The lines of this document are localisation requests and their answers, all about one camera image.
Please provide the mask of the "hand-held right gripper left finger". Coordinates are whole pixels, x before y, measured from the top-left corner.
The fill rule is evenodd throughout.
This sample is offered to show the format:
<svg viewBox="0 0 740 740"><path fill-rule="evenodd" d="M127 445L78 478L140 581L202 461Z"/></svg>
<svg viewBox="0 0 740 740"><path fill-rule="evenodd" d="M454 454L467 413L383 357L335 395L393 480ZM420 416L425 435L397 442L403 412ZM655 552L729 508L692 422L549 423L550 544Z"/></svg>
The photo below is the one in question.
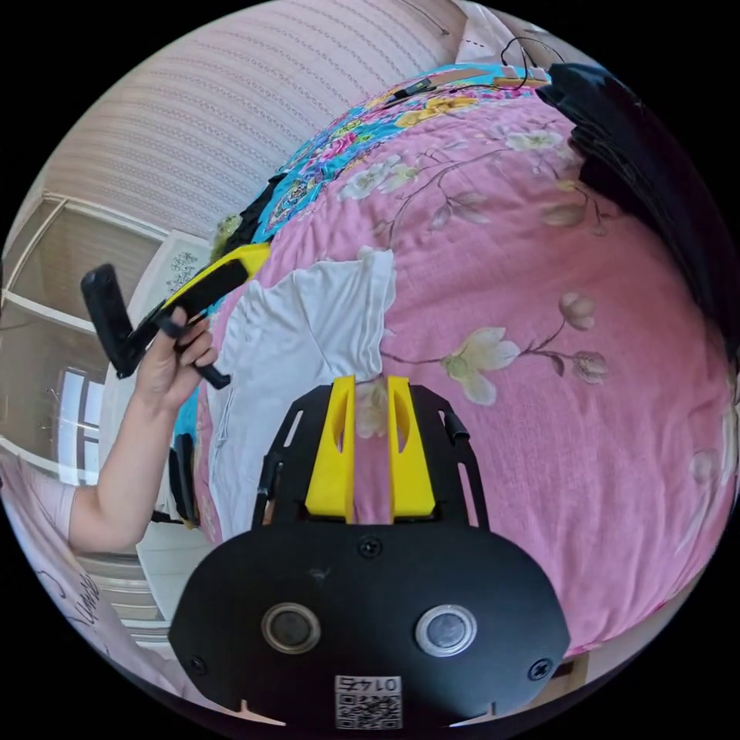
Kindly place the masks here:
<svg viewBox="0 0 740 740"><path fill-rule="evenodd" d="M352 518L355 470L355 378L335 379L321 427L305 506L318 518Z"/></svg>

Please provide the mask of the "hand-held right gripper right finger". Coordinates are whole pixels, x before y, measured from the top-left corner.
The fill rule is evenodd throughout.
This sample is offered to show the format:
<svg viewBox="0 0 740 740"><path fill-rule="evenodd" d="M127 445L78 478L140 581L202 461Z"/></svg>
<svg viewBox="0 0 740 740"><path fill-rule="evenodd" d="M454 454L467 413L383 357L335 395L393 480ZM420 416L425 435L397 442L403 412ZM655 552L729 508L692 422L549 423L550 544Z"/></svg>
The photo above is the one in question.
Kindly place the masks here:
<svg viewBox="0 0 740 740"><path fill-rule="evenodd" d="M435 497L409 380L390 376L388 468L392 518L429 518Z"/></svg>

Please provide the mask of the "person's left hand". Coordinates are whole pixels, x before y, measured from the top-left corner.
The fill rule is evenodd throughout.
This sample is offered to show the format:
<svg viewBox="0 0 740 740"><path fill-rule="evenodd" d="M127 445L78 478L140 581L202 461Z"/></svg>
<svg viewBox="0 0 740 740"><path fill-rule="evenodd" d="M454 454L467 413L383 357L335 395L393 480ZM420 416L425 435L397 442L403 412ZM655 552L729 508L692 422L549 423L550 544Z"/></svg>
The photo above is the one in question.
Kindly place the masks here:
<svg viewBox="0 0 740 740"><path fill-rule="evenodd" d="M200 382L197 369L217 360L210 319L187 321L182 308L171 318L182 330L178 338L159 330L136 375L133 397L154 413L175 415Z"/></svg>

